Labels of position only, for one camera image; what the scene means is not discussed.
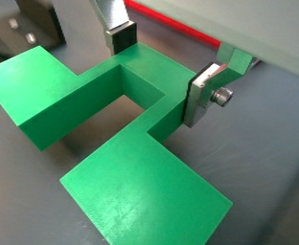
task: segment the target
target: hex bolt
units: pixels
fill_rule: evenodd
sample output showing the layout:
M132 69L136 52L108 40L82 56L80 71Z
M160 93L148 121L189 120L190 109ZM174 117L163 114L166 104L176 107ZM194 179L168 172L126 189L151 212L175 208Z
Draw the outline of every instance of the hex bolt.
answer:
M214 91L211 101L215 102L221 107L226 107L233 98L233 94L234 92L231 90L222 87L219 90Z
M37 42L36 36L32 33L27 34L25 38L29 44L35 44Z
M17 20L16 19L9 19L9 24L11 24L11 27L12 27L12 29L19 29L19 22L17 22Z

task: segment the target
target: black object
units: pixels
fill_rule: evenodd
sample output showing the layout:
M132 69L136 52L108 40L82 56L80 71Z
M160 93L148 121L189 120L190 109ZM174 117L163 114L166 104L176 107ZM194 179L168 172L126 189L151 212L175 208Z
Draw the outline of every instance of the black object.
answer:
M65 43L55 8L44 0L15 0L20 11L0 18L0 57L11 58L41 45Z

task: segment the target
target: metal clamp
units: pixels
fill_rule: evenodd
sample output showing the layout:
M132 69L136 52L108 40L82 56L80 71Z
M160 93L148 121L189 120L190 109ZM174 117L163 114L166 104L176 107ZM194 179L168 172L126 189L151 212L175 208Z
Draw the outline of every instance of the metal clamp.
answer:
M225 107L233 92L225 88L254 66L255 58L227 44L222 44L218 59L223 65L211 63L191 79L189 85L183 122L193 127L213 102Z
M136 23L130 20L123 0L91 0L104 26L106 45L114 55L136 44Z

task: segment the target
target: green z-shaped block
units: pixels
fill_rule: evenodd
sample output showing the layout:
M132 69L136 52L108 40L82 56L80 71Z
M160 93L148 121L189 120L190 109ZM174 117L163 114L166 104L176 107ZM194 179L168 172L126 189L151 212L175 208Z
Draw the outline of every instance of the green z-shaped block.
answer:
M110 244L205 244L230 209L162 145L194 75L143 44L80 76L41 47L0 64L0 103L40 149L123 95L146 110L61 179Z

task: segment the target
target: gray table surface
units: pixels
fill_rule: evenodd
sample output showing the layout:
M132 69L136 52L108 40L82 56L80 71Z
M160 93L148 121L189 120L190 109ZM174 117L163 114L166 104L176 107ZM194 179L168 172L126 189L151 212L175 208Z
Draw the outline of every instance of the gray table surface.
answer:
M55 56L84 72L110 52L88 0L55 1L68 45ZM15 10L0 0L0 14ZM130 11L139 40L197 72L217 51ZM210 245L299 244L299 78L269 64L230 85L227 108L213 106L166 147L234 202ZM126 98L40 152L0 107L0 245L107 244L59 178L142 109Z
M135 1L299 76L299 1Z

